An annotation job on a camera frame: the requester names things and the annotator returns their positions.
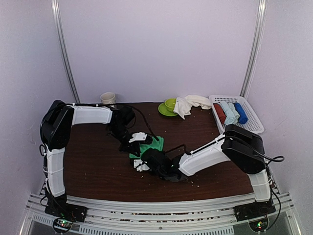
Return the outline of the green microfiber towel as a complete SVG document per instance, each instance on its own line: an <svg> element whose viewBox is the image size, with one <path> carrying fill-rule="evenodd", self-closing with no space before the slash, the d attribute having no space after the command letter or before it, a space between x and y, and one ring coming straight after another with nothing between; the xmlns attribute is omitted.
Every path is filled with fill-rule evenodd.
<svg viewBox="0 0 313 235"><path fill-rule="evenodd" d="M161 136L158 136L157 137L158 140L155 139L155 137L152 137L152 143L151 144L140 144L140 154L139 156L136 156L134 154L129 154L129 158L130 159L140 159L142 154L149 148L152 148L152 149L157 149L159 151L162 151L163 150L163 147L164 147L164 138L161 137Z"/></svg>

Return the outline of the white cream towel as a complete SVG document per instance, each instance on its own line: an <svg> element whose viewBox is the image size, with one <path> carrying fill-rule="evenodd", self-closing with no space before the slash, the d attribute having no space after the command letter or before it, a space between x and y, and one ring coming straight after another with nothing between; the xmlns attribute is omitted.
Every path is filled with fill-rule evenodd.
<svg viewBox="0 0 313 235"><path fill-rule="evenodd" d="M187 95L184 98L177 97L174 113L185 119L185 116L191 115L190 111L192 107L201 107L203 110L210 110L212 105L207 97L200 95Z"/></svg>

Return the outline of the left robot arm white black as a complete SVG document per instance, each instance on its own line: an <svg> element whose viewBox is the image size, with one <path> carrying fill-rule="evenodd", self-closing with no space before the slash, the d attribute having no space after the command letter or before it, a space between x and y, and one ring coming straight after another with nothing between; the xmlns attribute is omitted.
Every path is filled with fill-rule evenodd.
<svg viewBox="0 0 313 235"><path fill-rule="evenodd" d="M133 118L133 109L128 105L117 109L114 104L66 104L60 100L52 103L42 119L40 136L45 150L43 171L47 197L51 209L59 217L70 213L63 180L63 158L72 127L79 124L107 125L113 137L120 142L120 151L139 156L140 143L146 141L148 135L128 131L126 126Z"/></svg>

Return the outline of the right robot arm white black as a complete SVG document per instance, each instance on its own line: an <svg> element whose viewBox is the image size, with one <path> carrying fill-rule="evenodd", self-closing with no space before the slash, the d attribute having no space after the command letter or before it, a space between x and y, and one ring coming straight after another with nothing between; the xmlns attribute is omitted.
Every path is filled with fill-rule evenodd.
<svg viewBox="0 0 313 235"><path fill-rule="evenodd" d="M236 125L227 126L224 133L210 143L173 159L169 159L164 151L149 148L142 154L141 160L161 179L171 182L232 161L249 177L255 195L250 209L253 215L261 216L272 204L263 140L259 135Z"/></svg>

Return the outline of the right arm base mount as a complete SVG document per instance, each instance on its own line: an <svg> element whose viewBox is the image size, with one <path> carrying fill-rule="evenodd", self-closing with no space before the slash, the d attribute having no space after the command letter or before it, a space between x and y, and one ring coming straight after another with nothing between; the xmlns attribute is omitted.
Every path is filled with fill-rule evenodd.
<svg viewBox="0 0 313 235"><path fill-rule="evenodd" d="M253 202L234 207L237 221L250 220L276 212L272 204Z"/></svg>

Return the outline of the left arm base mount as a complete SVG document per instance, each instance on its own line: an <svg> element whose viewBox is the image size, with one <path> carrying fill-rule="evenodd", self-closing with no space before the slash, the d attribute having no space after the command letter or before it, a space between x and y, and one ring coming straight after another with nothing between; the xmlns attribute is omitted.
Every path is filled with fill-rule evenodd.
<svg viewBox="0 0 313 235"><path fill-rule="evenodd" d="M72 222L84 222L88 209L83 206L69 204L67 209L62 209L60 207L54 207L48 205L45 208L45 213L53 215L55 217L64 218Z"/></svg>

